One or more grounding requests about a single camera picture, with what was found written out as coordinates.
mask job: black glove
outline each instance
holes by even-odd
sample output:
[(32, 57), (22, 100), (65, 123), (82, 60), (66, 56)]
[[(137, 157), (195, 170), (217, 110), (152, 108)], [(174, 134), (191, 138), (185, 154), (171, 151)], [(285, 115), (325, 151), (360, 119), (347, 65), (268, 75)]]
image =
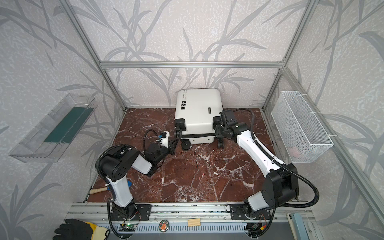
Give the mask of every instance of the black glove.
[(83, 222), (77, 219), (65, 219), (67, 224), (61, 224), (55, 230), (59, 234), (53, 240), (103, 240), (109, 235), (109, 230), (99, 227), (90, 222)]

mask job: transparent basket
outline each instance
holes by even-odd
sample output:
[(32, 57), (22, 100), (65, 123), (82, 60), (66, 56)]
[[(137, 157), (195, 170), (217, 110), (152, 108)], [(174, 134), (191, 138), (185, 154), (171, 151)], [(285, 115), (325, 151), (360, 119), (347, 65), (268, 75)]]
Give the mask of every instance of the transparent basket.
[(66, 95), (9, 155), (22, 162), (57, 162), (96, 107), (94, 98)]
[(282, 91), (271, 114), (292, 163), (313, 162), (333, 146), (298, 91)]

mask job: wooden block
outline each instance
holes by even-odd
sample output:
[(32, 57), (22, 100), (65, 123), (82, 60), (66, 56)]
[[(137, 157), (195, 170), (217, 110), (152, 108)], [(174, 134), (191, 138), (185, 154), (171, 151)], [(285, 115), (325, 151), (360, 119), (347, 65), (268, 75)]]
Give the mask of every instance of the wooden block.
[(188, 219), (188, 226), (189, 227), (200, 226), (200, 218)]

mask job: wire mesh basket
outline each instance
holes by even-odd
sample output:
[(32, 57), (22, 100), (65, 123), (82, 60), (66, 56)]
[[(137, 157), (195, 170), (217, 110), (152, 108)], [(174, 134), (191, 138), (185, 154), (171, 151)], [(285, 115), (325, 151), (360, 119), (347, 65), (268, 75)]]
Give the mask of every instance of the wire mesh basket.
[(313, 162), (333, 146), (298, 91), (282, 91), (271, 114), (292, 163)]

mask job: wall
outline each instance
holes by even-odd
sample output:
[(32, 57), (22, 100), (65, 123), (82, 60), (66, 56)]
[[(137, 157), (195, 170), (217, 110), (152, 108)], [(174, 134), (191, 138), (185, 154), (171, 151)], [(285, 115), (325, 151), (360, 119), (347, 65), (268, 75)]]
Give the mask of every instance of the wall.
[[(70, 2), (102, 61), (281, 61), (307, 4), (306, 0)], [(262, 106), (274, 73), (271, 69), (109, 70), (126, 104), (141, 107), (175, 106), (175, 92), (188, 87), (218, 88), (225, 106)], [(240, 97), (230, 98), (233, 94)]]
[[(384, 2), (330, 3), (316, 7), (288, 67), (384, 196)], [(275, 92), (268, 113), (279, 91), (292, 90), (284, 78), (280, 85), (286, 87)], [(325, 239), (384, 239), (384, 229), (331, 149), (296, 166), (320, 191), (312, 210)], [(313, 197), (305, 186), (300, 191), (303, 200)]]
[[(0, 238), (52, 239), (94, 179), (95, 158), (122, 110), (56, 1), (0, 2)], [(98, 107), (57, 163), (23, 163), (10, 150), (68, 93)]]

